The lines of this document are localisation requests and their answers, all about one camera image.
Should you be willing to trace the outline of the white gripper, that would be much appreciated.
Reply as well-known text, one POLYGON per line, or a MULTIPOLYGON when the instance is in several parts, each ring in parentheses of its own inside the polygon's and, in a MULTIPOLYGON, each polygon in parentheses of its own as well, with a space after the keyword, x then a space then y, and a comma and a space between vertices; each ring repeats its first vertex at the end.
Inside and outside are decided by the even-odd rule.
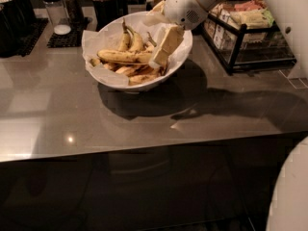
POLYGON ((146 13, 142 20, 146 26, 169 22, 181 25, 169 25, 159 31, 149 60, 151 67, 167 66, 168 57, 184 39, 184 28, 193 30, 204 21, 210 5, 211 0, 162 0, 146 13))

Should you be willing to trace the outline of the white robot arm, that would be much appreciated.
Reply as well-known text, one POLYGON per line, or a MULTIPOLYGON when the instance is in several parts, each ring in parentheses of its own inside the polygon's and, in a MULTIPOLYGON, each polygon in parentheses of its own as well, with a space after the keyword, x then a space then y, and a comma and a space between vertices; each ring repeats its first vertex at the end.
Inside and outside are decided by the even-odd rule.
MULTIPOLYGON (((143 20, 147 26, 177 24, 196 28, 210 9, 226 0, 165 0, 143 20)), ((295 75, 308 74, 308 0, 265 0, 297 63, 295 75)), ((308 231, 308 138, 289 154, 280 169, 269 206, 266 231, 308 231)))

